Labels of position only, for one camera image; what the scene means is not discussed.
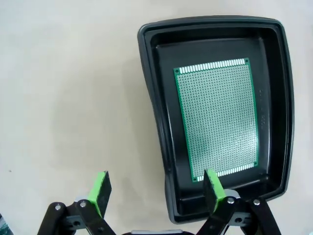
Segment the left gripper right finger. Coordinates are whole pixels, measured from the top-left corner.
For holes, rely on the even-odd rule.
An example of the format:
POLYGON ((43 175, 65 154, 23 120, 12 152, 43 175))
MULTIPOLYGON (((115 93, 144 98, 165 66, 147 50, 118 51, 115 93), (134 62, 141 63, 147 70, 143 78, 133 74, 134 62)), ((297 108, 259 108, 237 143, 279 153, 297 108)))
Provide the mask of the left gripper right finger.
POLYGON ((245 235, 280 235, 276 220, 263 198, 244 200, 226 194, 217 173, 205 170, 203 190, 209 216, 198 235, 224 235, 238 226, 245 235))

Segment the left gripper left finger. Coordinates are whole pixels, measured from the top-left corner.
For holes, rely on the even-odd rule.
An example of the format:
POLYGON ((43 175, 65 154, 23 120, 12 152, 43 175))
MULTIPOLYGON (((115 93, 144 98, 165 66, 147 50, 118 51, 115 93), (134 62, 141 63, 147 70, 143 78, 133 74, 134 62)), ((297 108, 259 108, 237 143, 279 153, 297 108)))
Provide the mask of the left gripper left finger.
POLYGON ((66 206, 51 203, 40 225, 39 235, 74 235, 77 230, 87 230, 90 235, 113 235, 115 232, 104 220, 112 191, 109 173, 98 173, 87 198, 66 206))

